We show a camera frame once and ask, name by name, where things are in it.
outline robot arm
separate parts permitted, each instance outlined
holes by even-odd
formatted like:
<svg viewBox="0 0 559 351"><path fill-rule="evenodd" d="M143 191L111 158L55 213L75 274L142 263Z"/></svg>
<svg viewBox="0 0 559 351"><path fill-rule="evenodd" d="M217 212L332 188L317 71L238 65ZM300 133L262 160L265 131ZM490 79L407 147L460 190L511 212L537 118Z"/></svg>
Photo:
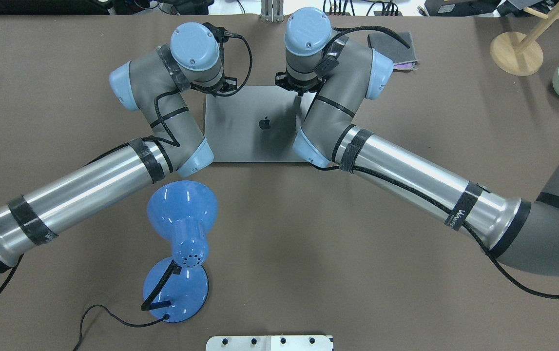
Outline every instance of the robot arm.
<svg viewBox="0 0 559 351"><path fill-rule="evenodd" d="M307 30L312 23L317 24L317 31ZM351 124L362 100L377 98L393 65L376 51L343 37L332 45L343 49L327 53L324 45L332 36L328 18L317 9L299 10L289 19L286 77L277 83L300 92L317 91L297 131L295 152L317 167L335 162L340 169L392 191L455 230L468 224L493 256L509 267L559 275L559 166L531 205L519 197L494 194ZM337 66L320 74L317 69L330 55Z"/></svg>
<svg viewBox="0 0 559 351"><path fill-rule="evenodd" d="M190 87L224 92L233 85L223 74L212 26L185 23L170 44L111 73L110 83L129 110L140 109L153 135L112 149L52 184L21 195L0 208L0 273L21 254L50 242L137 190L175 171L188 177L214 156L180 92Z"/></svg>

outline black device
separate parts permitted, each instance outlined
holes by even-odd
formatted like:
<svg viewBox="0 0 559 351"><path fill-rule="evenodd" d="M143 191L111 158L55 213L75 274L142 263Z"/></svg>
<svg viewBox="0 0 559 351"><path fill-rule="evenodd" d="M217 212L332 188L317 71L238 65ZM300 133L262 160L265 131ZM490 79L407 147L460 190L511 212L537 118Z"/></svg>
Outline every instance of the black device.
<svg viewBox="0 0 559 351"><path fill-rule="evenodd" d="M498 13L501 17L513 14L515 17L528 17L532 14L524 12L525 7L531 7L540 13L547 14L559 0L507 0L498 6Z"/></svg>
<svg viewBox="0 0 559 351"><path fill-rule="evenodd" d="M134 14L150 7L149 0L111 0L117 14ZM179 14L208 14L214 0L161 0L173 5ZM74 15L109 14L107 3L97 0L0 0L0 14Z"/></svg>
<svg viewBox="0 0 559 351"><path fill-rule="evenodd" d="M500 0L426 0L429 16L464 17L492 13Z"/></svg>

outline blue desk lamp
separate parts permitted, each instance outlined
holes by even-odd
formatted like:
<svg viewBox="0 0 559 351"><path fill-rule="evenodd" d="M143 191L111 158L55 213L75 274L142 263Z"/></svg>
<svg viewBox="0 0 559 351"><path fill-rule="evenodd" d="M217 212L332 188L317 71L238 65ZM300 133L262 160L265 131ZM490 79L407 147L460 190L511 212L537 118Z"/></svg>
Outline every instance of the blue desk lamp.
<svg viewBox="0 0 559 351"><path fill-rule="evenodd" d="M161 187L147 205L147 216L159 235L171 243L172 256L148 273L141 305L156 318L176 323L195 315L208 296L206 234L218 213L214 193L201 183L183 180Z"/></svg>

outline brown table surface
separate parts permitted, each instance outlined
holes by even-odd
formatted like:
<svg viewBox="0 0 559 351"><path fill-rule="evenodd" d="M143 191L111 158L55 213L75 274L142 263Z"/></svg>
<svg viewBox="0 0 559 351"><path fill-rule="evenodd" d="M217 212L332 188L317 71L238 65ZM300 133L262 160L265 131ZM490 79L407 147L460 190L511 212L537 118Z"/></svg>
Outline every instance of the brown table surface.
<svg viewBox="0 0 559 351"><path fill-rule="evenodd" d="M150 133L108 86L108 74L167 42L185 21L211 20L244 35L250 84L284 70L284 24L259 16L0 17L0 206ZM533 200L559 162L559 20L538 40L538 73L515 77L489 42L530 19L333 18L411 31L421 58L393 74L355 123L506 197ZM365 33L353 34L364 40ZM244 77L246 51L226 44L226 73ZM185 100L200 124L203 94ZM297 164L212 165L220 213L208 235L211 287L181 324L131 329L87 317L81 350L202 351L213 335L333 335L336 350L559 350L559 300L509 283L475 242L359 177ZM168 181L178 180L171 175ZM170 253L150 226L147 187L30 251L0 296L0 350L70 350L79 319L105 304L129 322L143 280ZM559 278L514 271L559 293Z"/></svg>

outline light blue joint cap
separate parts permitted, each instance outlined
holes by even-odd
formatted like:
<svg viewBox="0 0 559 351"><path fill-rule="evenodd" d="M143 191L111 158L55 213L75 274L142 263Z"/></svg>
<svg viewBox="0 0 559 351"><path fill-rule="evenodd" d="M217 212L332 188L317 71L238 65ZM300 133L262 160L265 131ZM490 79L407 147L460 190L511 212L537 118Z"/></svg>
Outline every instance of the light blue joint cap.
<svg viewBox="0 0 559 351"><path fill-rule="evenodd" d="M188 158L188 160L186 160L182 167L179 167L176 172L180 177L186 178L200 169L210 165L213 160L214 154L212 153L212 149L210 149L210 145L208 145L207 138L204 138L203 142L201 142L201 145L199 145L193 155Z"/></svg>
<svg viewBox="0 0 559 351"><path fill-rule="evenodd" d="M312 56L331 38L329 17L315 7L304 7L288 18L284 42L297 56Z"/></svg>
<svg viewBox="0 0 559 351"><path fill-rule="evenodd" d="M370 82L368 82L366 98L377 100L381 91L386 87L392 71L394 71L394 62L372 49L372 66L370 67Z"/></svg>
<svg viewBox="0 0 559 351"><path fill-rule="evenodd" d="M219 60L219 44L210 29L196 22L175 29L170 49L177 63L190 71L211 69Z"/></svg>
<svg viewBox="0 0 559 351"><path fill-rule="evenodd" d="M119 101L121 101L123 107L130 111L136 111L138 106L136 101L134 101L132 85L130 84L130 61L110 72L108 81L110 82L110 88Z"/></svg>
<svg viewBox="0 0 559 351"><path fill-rule="evenodd" d="M301 128L297 132L297 138L294 140L292 149L299 157L315 166L326 167L329 164L329 160L314 147Z"/></svg>

